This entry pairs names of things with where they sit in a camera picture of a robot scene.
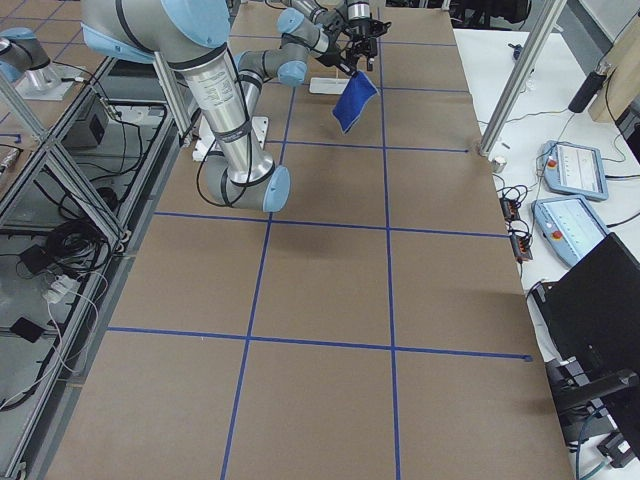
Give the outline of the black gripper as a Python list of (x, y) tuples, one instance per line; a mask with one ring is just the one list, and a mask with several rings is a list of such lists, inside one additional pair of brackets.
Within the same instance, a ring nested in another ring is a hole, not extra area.
[(378, 55), (377, 40), (371, 35), (351, 37), (344, 52), (350, 66), (350, 76), (359, 72), (372, 72), (373, 62)]

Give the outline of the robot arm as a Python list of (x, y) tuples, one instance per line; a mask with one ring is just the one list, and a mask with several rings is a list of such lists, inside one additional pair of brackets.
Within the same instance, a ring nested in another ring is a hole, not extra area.
[(62, 101), (73, 79), (63, 80), (35, 33), (26, 27), (1, 32), (1, 73), (25, 100)]
[(208, 203), (221, 208), (280, 211), (291, 177), (260, 145), (252, 115), (263, 85), (276, 79), (296, 88), (308, 60), (349, 78), (333, 115), (343, 132), (358, 121), (376, 86), (358, 63), (371, 64), (390, 25), (366, 1), (327, 9), (315, 1), (287, 1), (277, 20), (276, 49), (233, 56), (231, 10), (225, 1), (84, 1), (85, 43), (109, 57), (151, 63), (162, 55), (181, 74), (214, 136), (205, 155)]

